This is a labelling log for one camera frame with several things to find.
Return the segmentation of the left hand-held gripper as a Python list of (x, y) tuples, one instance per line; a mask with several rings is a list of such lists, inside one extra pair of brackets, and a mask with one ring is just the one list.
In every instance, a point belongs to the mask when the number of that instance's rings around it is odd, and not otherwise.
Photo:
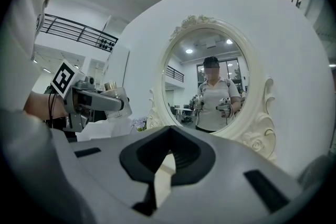
[(67, 132), (81, 132), (90, 119), (89, 110), (121, 111), (123, 100), (110, 97), (94, 90), (94, 78), (85, 75), (67, 60), (59, 66), (51, 85), (62, 98), (68, 113)]

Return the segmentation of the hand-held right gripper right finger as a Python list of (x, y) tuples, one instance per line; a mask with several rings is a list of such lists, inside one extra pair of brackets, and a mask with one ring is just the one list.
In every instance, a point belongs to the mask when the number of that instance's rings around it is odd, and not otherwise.
[(157, 210), (164, 224), (283, 224), (303, 192), (281, 168), (242, 143), (179, 128), (209, 144), (216, 159), (198, 183), (174, 186)]

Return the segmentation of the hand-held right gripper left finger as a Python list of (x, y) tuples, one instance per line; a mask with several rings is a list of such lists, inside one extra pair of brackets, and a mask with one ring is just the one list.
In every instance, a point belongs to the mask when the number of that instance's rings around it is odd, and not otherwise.
[(147, 204), (153, 184), (134, 181), (120, 164), (124, 147), (168, 127), (69, 143), (60, 130), (52, 131), (52, 201), (55, 213), (68, 224), (173, 224), (147, 216), (134, 206)]

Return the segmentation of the person's left forearm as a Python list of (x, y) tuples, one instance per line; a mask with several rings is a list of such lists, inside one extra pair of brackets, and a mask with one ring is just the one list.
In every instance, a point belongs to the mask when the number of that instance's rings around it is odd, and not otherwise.
[[(52, 104), (54, 96), (54, 94), (40, 94), (31, 91), (24, 105), (24, 111), (27, 114), (38, 117), (42, 121), (49, 120), (49, 108)], [(60, 96), (55, 97), (53, 104), (54, 106), (51, 114), (54, 119), (68, 116), (68, 113), (66, 112), (64, 107), (63, 99)]]

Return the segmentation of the purple artificial flowers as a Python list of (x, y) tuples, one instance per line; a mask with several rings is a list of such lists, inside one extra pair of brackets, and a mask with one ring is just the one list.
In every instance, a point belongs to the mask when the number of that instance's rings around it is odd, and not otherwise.
[(138, 132), (145, 131), (147, 129), (147, 117), (134, 119), (131, 126), (135, 128)]

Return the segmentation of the white oval framed mirror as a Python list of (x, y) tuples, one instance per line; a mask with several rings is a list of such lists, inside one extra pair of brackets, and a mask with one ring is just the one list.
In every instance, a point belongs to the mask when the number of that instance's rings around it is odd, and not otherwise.
[(256, 49), (244, 33), (235, 26), (213, 17), (204, 15), (190, 15), (184, 19), (173, 31), (159, 61), (159, 71), (156, 74), (157, 83), (150, 93), (152, 108), (147, 117), (148, 129), (168, 125), (178, 125), (166, 107), (163, 95), (163, 75), (166, 70), (166, 60), (174, 45), (182, 38), (195, 30), (210, 30), (220, 34), (227, 34), (229, 38), (237, 42), (249, 71), (249, 86), (247, 99), (242, 110), (233, 122), (226, 128), (213, 134), (221, 138), (227, 138), (240, 142), (260, 154), (270, 162), (276, 161), (276, 132), (275, 125), (269, 113), (269, 106), (274, 100), (271, 92), (273, 79), (267, 77), (263, 66), (259, 61)]

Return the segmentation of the person's white shirt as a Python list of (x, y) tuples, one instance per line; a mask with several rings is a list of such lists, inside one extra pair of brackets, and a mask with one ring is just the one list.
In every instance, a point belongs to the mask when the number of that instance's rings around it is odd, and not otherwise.
[(35, 40), (49, 0), (13, 0), (0, 24), (0, 109), (22, 110), (40, 76)]

